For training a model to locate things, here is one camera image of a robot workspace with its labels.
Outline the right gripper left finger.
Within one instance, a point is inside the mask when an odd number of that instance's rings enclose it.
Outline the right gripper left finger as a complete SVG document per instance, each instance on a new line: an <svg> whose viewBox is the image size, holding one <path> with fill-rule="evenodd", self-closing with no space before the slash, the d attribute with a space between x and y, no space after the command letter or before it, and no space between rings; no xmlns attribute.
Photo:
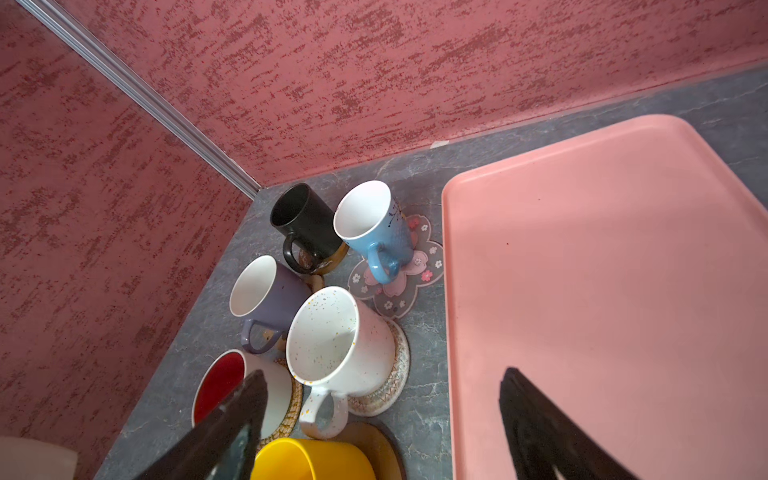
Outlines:
<svg viewBox="0 0 768 480"><path fill-rule="evenodd" d="M268 385L255 370L139 479L248 479L268 403Z"/></svg>

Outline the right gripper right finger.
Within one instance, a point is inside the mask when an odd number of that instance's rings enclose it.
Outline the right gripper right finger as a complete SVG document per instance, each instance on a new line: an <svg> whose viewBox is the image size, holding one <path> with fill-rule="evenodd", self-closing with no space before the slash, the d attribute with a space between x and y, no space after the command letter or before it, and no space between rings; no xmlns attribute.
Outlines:
<svg viewBox="0 0 768 480"><path fill-rule="evenodd" d="M519 369L506 369L499 408L519 479L633 479Z"/></svg>

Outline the yellow mug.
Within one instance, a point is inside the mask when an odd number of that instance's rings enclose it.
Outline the yellow mug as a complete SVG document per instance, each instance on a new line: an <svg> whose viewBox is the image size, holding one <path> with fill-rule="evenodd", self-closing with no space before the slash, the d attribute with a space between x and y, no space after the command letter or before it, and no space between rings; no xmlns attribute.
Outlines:
<svg viewBox="0 0 768 480"><path fill-rule="evenodd" d="M256 456L251 479L375 479L356 446L320 440L280 438Z"/></svg>

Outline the red inside white mug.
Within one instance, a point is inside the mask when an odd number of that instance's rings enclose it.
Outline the red inside white mug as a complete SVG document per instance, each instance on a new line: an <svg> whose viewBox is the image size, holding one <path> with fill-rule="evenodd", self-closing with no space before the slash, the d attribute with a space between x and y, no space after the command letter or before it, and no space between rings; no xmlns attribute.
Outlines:
<svg viewBox="0 0 768 480"><path fill-rule="evenodd" d="M222 353L205 372L193 400L192 426L202 422L227 395L256 370L263 372L268 391L261 439L275 433L290 406L292 377L285 366L238 349Z"/></svg>

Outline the white mug back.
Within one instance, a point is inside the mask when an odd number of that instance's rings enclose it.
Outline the white mug back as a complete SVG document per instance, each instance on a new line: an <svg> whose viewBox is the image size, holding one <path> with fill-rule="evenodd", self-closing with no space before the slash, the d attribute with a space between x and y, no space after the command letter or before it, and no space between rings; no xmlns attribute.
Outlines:
<svg viewBox="0 0 768 480"><path fill-rule="evenodd" d="M286 354L293 377L311 388L300 429L310 438L328 440L345 428L349 398L384 384L395 340L379 314L348 290L330 286L312 294L296 313Z"/></svg>

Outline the brown wooden round coaster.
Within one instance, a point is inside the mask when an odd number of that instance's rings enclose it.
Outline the brown wooden round coaster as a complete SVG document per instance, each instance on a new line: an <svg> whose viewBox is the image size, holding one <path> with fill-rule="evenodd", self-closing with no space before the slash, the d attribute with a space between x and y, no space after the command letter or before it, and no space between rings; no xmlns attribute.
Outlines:
<svg viewBox="0 0 768 480"><path fill-rule="evenodd" d="M371 464L377 480L406 479L394 444L377 426L364 422L348 423L332 441L349 443L361 450Z"/></svg>

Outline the beige woven round coaster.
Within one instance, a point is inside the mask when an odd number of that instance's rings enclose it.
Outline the beige woven round coaster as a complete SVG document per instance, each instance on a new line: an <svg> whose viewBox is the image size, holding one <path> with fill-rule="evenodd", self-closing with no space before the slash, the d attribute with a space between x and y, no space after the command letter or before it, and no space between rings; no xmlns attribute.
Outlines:
<svg viewBox="0 0 768 480"><path fill-rule="evenodd" d="M377 390L349 398L349 412L355 416L375 417L389 410L400 397L408 380L411 355L407 337L397 323L388 319L385 322L395 340L393 367L384 384Z"/></svg>

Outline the purple mug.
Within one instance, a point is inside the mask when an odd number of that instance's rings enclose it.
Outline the purple mug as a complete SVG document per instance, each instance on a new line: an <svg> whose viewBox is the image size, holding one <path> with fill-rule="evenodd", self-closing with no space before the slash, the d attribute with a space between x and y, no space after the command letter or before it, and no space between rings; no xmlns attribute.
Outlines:
<svg viewBox="0 0 768 480"><path fill-rule="evenodd" d="M271 255L253 260L239 275L229 298L230 312L244 320L243 349L256 355L266 353L287 334L296 313L311 295L309 285ZM254 325L274 332L261 347L251 344Z"/></svg>

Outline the paw print cork coaster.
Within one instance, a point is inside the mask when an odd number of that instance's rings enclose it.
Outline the paw print cork coaster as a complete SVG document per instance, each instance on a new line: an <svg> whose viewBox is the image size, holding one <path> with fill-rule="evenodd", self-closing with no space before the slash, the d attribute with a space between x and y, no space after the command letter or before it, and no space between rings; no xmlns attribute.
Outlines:
<svg viewBox="0 0 768 480"><path fill-rule="evenodd" d="M302 279L312 293L316 293L325 287L325 281L322 275L303 275Z"/></svg>

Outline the pink flower coaster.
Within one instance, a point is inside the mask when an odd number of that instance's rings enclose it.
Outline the pink flower coaster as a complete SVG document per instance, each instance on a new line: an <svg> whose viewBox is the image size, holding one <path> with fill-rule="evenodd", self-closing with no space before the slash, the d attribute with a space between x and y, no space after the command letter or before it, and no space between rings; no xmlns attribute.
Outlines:
<svg viewBox="0 0 768 480"><path fill-rule="evenodd" d="M348 278L348 290L361 300L370 300L382 317L399 320L414 306L421 288L438 282L444 275L443 246L431 239L432 225L423 215L410 215L407 224L414 247L412 260L400 269L395 280L381 284L365 260L359 262Z"/></svg>

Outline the dark glossy brown coaster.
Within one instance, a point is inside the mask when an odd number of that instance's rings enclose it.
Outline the dark glossy brown coaster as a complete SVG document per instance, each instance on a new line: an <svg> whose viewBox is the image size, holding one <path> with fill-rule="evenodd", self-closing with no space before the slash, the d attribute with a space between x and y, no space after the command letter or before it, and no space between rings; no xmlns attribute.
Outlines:
<svg viewBox="0 0 768 480"><path fill-rule="evenodd" d="M305 269L309 270L310 275L326 275L337 268L346 257L349 250L349 246L343 242L339 249L331 256L318 260L314 256L299 250L298 264Z"/></svg>

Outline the black mug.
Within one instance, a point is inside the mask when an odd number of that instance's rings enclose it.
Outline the black mug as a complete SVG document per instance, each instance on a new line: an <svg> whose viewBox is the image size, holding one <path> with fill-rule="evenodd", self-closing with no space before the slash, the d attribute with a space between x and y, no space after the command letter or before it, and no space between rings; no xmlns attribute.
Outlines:
<svg viewBox="0 0 768 480"><path fill-rule="evenodd" d="M333 226L334 211L306 183L293 185L272 208L270 223L285 239L283 257L294 271L309 274L298 264L302 249L318 260L333 255L344 242Z"/></svg>

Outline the blue mug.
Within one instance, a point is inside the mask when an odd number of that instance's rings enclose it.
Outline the blue mug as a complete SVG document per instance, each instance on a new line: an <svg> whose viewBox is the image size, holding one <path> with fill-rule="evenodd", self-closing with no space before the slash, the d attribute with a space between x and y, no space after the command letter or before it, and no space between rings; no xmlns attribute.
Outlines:
<svg viewBox="0 0 768 480"><path fill-rule="evenodd" d="M414 255L406 217L390 187L380 180L361 183L343 197L333 228L363 256L382 285L394 282Z"/></svg>

